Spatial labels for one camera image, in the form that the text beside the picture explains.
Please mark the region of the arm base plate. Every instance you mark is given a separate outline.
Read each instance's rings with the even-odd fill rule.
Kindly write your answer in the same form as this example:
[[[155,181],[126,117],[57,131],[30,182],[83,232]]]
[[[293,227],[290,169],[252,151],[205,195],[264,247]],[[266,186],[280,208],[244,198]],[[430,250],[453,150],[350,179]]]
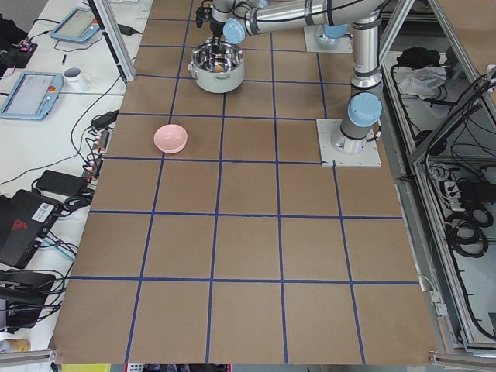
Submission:
[[[306,26],[304,28],[306,51],[312,53],[344,53],[353,52],[352,35],[349,25]]]
[[[377,138],[370,129],[363,139],[345,137],[341,119],[316,119],[319,152],[323,167],[381,167]]]

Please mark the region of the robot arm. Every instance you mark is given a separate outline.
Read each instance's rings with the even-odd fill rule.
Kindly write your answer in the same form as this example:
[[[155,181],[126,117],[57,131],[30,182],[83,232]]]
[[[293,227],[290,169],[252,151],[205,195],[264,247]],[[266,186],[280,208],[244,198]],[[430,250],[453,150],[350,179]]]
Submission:
[[[320,50],[350,53],[352,50],[348,25],[320,25],[314,32],[314,39]]]
[[[248,36],[312,28],[314,40],[330,47],[347,32],[352,34],[353,68],[346,116],[330,136],[332,147],[346,155],[362,153],[381,116],[379,90],[379,1],[203,1],[196,8],[197,27],[208,23],[213,54],[223,46],[241,44]]]

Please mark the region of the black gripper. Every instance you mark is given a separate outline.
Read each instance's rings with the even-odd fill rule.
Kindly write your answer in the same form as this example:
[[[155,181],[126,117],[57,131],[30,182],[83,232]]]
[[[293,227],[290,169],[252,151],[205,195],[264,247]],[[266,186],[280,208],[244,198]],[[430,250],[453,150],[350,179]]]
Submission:
[[[200,29],[205,23],[209,24],[209,29],[213,35],[212,52],[218,53],[221,47],[225,18],[215,9],[213,1],[202,1],[195,11],[196,27]]]

